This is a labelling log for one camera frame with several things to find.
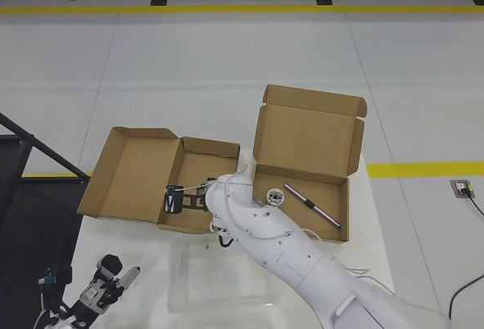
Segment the power outlet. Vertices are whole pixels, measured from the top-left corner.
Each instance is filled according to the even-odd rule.
[[[454,190],[455,197],[459,199],[467,199],[468,196],[466,194],[462,194],[461,190],[463,188],[468,188],[470,190],[470,194],[472,195],[472,198],[475,197],[475,193],[473,192],[472,185],[470,184],[470,181],[467,179],[452,179],[449,181],[449,183],[452,185],[452,188]]]

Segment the white floor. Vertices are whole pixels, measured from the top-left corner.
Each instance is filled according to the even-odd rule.
[[[0,110],[86,171],[112,126],[251,148],[268,83],[364,97],[367,163],[484,160],[484,16],[0,16]],[[449,179],[371,181],[397,292],[443,313],[484,272],[484,219]],[[473,327],[484,281],[454,305]]]

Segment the transparent tray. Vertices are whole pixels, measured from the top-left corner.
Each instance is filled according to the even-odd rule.
[[[186,234],[170,243],[168,310],[269,305],[277,297],[276,278],[235,242],[219,245],[217,234]]]

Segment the open cardboard box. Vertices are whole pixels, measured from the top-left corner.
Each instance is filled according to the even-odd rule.
[[[254,194],[285,193],[280,206],[303,229],[322,239],[349,240],[348,176],[358,169],[366,101],[361,97],[267,86],[256,128]],[[337,229],[287,192],[287,183],[336,219]]]
[[[212,215],[163,211],[167,184],[198,186],[209,177],[236,172],[240,146],[168,129],[114,127],[95,166],[78,212],[96,218],[144,220],[161,229],[209,233]]]

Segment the white table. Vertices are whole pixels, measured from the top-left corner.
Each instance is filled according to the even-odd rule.
[[[251,153],[243,151],[238,168],[243,169],[251,159]],[[347,266],[369,268],[369,275],[393,289],[390,266],[362,157],[350,183],[349,242],[318,244],[338,256]],[[307,304],[281,281],[279,301],[274,305],[169,313],[168,242],[176,236],[179,234],[162,231],[151,223],[85,217],[72,263],[73,282],[66,289],[64,301],[69,305],[75,303],[91,280],[97,261],[103,255],[112,253],[122,260],[121,275],[134,265],[141,267],[141,274],[120,300],[94,323],[93,329],[320,328],[315,314]]]

